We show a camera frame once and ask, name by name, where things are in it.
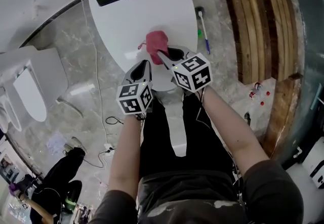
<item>person in black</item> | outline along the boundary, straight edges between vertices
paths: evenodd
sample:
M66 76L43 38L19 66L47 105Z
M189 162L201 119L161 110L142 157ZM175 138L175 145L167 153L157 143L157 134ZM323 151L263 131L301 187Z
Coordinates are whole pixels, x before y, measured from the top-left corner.
M302 223L297 186L211 87L184 97L183 120L187 150L185 157L177 157L165 109L157 99L146 115L141 146L140 122L134 116L125 118L108 192L91 224ZM240 202L231 157L243 177Z
M86 150L81 142L73 137L64 145L65 157L61 158L34 190L31 200L23 193L19 199L31 207L30 220L33 224L61 223L62 205L76 202L81 192L81 181L70 182L76 175Z

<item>white toilet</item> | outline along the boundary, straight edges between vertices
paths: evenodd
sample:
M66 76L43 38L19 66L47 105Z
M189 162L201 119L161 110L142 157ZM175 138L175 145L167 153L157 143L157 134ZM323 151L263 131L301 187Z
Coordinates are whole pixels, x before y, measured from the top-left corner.
M31 121L45 121L48 108L67 90L68 82L55 48L33 46L0 54L0 128L18 131Z

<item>blue handle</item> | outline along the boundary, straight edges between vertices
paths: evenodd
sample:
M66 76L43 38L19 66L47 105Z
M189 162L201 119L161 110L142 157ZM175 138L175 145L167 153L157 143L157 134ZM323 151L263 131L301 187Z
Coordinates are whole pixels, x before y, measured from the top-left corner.
M205 41L206 41L206 48L207 48L208 54L210 54L210 53L211 53L211 50L209 49L209 43L208 43L208 40L205 39Z

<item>marble floor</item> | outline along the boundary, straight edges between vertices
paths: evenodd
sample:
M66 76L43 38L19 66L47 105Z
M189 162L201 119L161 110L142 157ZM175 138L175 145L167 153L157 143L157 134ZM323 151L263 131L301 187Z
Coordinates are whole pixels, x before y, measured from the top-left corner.
M206 11L205 24L209 36L211 54L208 55L204 38L198 41L198 51L212 64L214 82L212 87L242 117L251 115L251 128L261 139L266 131L273 102L275 80L263 82L271 95L264 99L264 106L249 98L252 85L244 86L237 80L236 54L231 21L225 0L193 0L195 6L203 6ZM116 116L123 119L116 101L116 88L124 78L124 72L114 62L103 44L93 18L89 3L85 0L89 30L98 50L98 75L102 95L103 119ZM98 153L103 151L106 142L100 118L100 99L96 80L95 50L88 35L81 4L78 4L53 20L28 45L39 50L55 47L60 55L68 78L68 90L63 99L82 111L84 118L64 104L55 104L49 109L45 122L33 122L27 129L17 132L10 129L9 135L25 154L30 163L46 174L62 154L63 141L72 136L78 137L86 147L86 160L100 166ZM159 94L166 107L172 144L186 143L182 121L181 90ZM107 140L116 146L121 124L104 123ZM83 182L79 201L96 207L103 196L108 182L112 155L104 156L106 169L100 169L84 162L75 177Z

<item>red cloth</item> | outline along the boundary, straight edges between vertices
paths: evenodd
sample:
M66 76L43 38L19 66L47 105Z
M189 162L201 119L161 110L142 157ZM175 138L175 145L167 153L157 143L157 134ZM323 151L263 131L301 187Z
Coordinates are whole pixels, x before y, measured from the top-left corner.
M163 51L169 55L167 35L163 31L150 32L146 35L146 43L142 43L138 48L140 49L143 44L146 44L146 51L151 55L153 63L155 65L163 64L157 52Z

